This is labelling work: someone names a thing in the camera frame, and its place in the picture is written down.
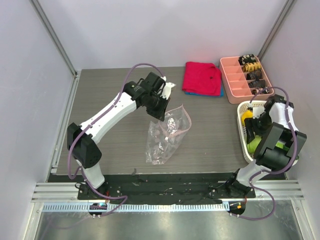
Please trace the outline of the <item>clear pink zip top bag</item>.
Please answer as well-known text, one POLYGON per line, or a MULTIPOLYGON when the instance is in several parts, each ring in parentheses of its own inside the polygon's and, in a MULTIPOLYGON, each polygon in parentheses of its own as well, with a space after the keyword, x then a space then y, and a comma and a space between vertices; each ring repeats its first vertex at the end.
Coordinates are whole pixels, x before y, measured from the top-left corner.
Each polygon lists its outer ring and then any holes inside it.
POLYGON ((165 112, 164 121, 151 121, 147 132, 145 162, 165 164, 181 145, 191 126, 192 120, 183 105, 165 112))

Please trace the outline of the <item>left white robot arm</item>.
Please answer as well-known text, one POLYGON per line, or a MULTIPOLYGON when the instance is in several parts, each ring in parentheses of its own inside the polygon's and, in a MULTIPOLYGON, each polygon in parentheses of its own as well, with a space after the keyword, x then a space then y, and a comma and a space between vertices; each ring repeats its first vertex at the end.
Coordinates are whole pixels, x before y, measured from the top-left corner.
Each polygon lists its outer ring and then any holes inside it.
POLYGON ((166 77, 150 72, 138 82, 124 84, 115 98, 93 117, 77 125, 71 123, 67 128, 68 157, 74 158, 89 181, 89 194, 100 200, 107 192, 106 180, 99 164, 102 158, 98 144, 105 134, 120 120, 140 107, 146 113, 163 121, 175 84, 166 77))

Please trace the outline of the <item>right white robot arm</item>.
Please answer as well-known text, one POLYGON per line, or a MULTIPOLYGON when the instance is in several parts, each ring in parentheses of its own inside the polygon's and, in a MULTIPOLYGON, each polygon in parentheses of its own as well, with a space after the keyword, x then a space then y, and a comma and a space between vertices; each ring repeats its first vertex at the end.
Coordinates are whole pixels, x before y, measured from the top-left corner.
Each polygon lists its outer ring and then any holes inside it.
POLYGON ((293 103, 278 94, 269 97, 263 107, 248 102, 238 119, 245 132, 246 151, 253 160, 226 181, 230 197, 245 197, 256 181, 288 171, 297 160, 307 135, 295 126, 293 111, 293 103))

